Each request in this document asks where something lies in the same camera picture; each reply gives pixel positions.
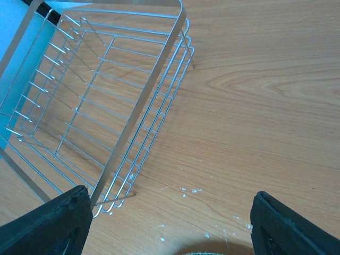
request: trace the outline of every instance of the wood grain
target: wood grain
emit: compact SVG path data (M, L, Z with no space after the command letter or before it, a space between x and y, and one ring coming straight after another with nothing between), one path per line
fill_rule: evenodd
M252 254L247 226L260 190L340 238L339 2L184 5L197 68L137 178L138 195L93 221L83 253ZM1 169L4 224L39 200Z

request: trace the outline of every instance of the blue surface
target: blue surface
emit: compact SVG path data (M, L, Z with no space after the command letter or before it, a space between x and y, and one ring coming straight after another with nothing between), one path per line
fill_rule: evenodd
M0 1L0 57L2 58L8 48L13 36L18 29L20 22L22 21L28 6L20 0ZM32 42L38 33L43 19L35 15L29 24L26 33L24 34L17 50L15 51L10 63L7 66L3 76L0 79L0 102L2 102L8 91L11 82L13 81L21 63L24 60ZM1 113L12 114L13 108L16 107L20 99L20 95L23 93L24 87L33 74L34 68L38 64L41 55L47 47L47 43L50 41L54 33L53 25L45 23L43 30L38 37L31 53L28 56L28 60L25 62L22 71L13 85L13 88L8 95L3 107L0 109ZM11 133L3 128L8 124L9 117L0 115L0 134L8 139ZM5 148L6 142L0 139L0 146Z

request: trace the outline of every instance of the metal rack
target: metal rack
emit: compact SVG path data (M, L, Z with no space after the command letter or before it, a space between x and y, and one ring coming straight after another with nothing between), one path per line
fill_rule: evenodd
M178 0L91 2L96 4L62 12L10 111L6 103L18 93L21 68L9 85L0 113L12 135L1 135L7 148L0 155L44 202L85 185L97 217L112 214L133 194L189 64L194 67L194 48ZM1 75L40 3L32 2L0 63ZM21 67L52 25L52 11L40 17L41 28Z

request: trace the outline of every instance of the wire dish rack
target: wire dish rack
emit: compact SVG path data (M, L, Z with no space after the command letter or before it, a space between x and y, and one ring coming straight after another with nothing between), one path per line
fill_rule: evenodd
M50 21L54 10L44 17L35 13L41 1L30 5L25 18L41 19L33 42L46 26L55 31L14 109L6 105L18 93L17 78L34 43L7 85L0 112L8 120L4 132L12 135L1 133L7 147L0 152L44 202L85 185L97 217L134 195L189 64L194 67L194 48L178 0L92 2L62 11L57 25ZM1 75L26 28L24 20Z

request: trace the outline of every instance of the wire basket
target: wire basket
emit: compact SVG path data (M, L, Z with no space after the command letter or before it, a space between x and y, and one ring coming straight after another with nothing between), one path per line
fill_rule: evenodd
M44 202L85 185L94 217L112 214L133 193L193 65L181 2L113 2L64 10L57 25L50 18L54 10L46 17L35 13L40 29L0 105L7 122L1 132L7 145L3 159ZM55 27L53 36L9 109L22 67L48 26ZM16 43L14 37L11 45ZM2 59L2 72L10 58Z

